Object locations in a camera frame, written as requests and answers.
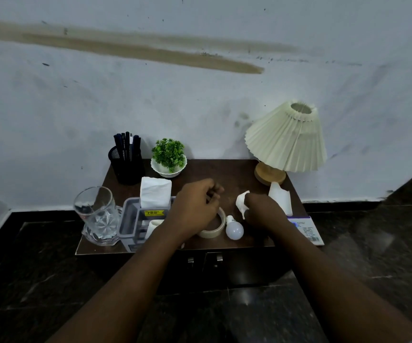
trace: artificial plant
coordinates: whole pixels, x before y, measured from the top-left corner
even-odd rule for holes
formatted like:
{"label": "artificial plant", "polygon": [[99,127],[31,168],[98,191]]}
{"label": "artificial plant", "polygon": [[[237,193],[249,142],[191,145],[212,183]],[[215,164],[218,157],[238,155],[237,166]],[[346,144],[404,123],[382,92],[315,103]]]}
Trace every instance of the artificial plant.
{"label": "artificial plant", "polygon": [[153,158],[162,166],[168,167],[169,173],[175,171],[176,166],[184,166],[184,145],[173,139],[159,139],[152,149]]}

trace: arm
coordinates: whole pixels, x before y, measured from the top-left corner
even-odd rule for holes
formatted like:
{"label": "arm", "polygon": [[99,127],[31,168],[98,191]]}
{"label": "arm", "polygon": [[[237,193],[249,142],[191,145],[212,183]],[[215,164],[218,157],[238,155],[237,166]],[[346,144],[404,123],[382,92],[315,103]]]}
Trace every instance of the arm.
{"label": "arm", "polygon": [[[186,184],[163,224],[48,342],[135,341],[169,259],[215,217],[222,191],[212,179]],[[206,193],[212,196],[209,203]]]}
{"label": "arm", "polygon": [[412,340],[412,322],[314,246],[267,195],[247,194],[246,220],[268,231],[293,271],[328,338],[333,342]]}

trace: white planter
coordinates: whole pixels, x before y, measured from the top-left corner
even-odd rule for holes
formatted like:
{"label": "white planter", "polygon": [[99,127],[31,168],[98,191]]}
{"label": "white planter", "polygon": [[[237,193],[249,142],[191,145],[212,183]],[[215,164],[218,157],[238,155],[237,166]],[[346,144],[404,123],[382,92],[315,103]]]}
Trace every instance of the white planter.
{"label": "white planter", "polygon": [[178,176],[179,173],[187,166],[187,158],[184,155],[184,166],[179,167],[177,166],[175,168],[175,171],[173,173],[169,172],[168,167],[163,166],[162,164],[158,164],[154,158],[151,159],[150,165],[154,169],[155,172],[157,172],[159,175],[161,175],[164,178],[173,178],[175,176]]}

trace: forearm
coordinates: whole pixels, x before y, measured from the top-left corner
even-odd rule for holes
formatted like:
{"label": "forearm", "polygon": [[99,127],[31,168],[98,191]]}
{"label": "forearm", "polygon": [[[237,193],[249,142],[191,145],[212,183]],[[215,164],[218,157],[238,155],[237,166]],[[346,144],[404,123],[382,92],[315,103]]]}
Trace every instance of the forearm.
{"label": "forearm", "polygon": [[157,291],[179,240],[160,225],[137,253],[49,342],[129,342]]}
{"label": "forearm", "polygon": [[341,342],[412,340],[412,323],[315,247],[290,222],[272,230],[325,333]]}

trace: glass tumbler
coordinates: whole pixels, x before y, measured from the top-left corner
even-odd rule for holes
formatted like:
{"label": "glass tumbler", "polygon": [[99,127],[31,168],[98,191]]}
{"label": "glass tumbler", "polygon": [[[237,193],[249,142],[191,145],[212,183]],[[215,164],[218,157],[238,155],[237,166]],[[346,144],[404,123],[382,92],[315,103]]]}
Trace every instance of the glass tumbler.
{"label": "glass tumbler", "polygon": [[111,190],[106,187],[85,189],[74,200],[74,210],[85,222],[83,235],[99,246],[113,246],[118,241],[120,213]]}

